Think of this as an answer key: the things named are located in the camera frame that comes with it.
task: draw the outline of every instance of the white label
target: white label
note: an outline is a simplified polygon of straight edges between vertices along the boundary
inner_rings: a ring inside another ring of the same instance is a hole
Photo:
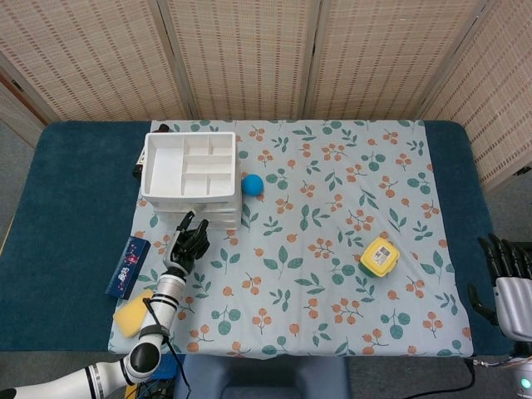
[[[379,266],[382,266],[390,257],[390,251],[385,247],[381,247],[376,253],[373,254],[373,260],[377,262]]]

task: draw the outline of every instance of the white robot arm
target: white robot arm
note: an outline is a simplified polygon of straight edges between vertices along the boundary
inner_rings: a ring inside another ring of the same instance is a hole
[[[513,367],[517,396],[532,398],[532,259],[523,249],[494,234],[490,234],[490,241],[492,244],[479,239],[490,271],[496,311],[479,300],[473,285],[468,287],[469,299],[474,310],[514,341],[511,358],[496,366]]]
[[[189,212],[175,231],[164,263],[168,270],[157,283],[149,312],[140,328],[139,342],[118,362],[99,362],[52,382],[29,387],[9,388],[0,399],[104,399],[116,389],[147,381],[160,363],[160,348],[169,336],[186,277],[209,247],[207,220],[195,230],[186,231],[194,217]]]

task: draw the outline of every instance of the yellow box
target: yellow box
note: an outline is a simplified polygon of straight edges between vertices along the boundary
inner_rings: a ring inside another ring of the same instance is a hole
[[[399,260],[399,251],[385,239],[377,237],[362,254],[361,262],[376,276],[387,275]]]

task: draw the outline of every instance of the cloth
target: cloth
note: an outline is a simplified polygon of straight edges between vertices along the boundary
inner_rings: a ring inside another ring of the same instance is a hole
[[[240,169],[265,184],[244,196],[240,230],[209,231],[172,328],[179,352],[472,354],[422,121],[165,123],[235,131]],[[175,226],[138,198],[131,233],[152,248],[132,297],[155,287]],[[377,236],[401,253],[384,278],[359,263]],[[109,350],[134,343],[113,324]]]

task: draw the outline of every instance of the yellow sponge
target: yellow sponge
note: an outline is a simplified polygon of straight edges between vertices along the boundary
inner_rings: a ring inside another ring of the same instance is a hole
[[[138,297],[130,299],[127,305],[113,314],[113,318],[124,337],[133,337],[140,331],[140,326],[148,310],[142,299],[151,298],[152,295],[153,291],[146,289]]]

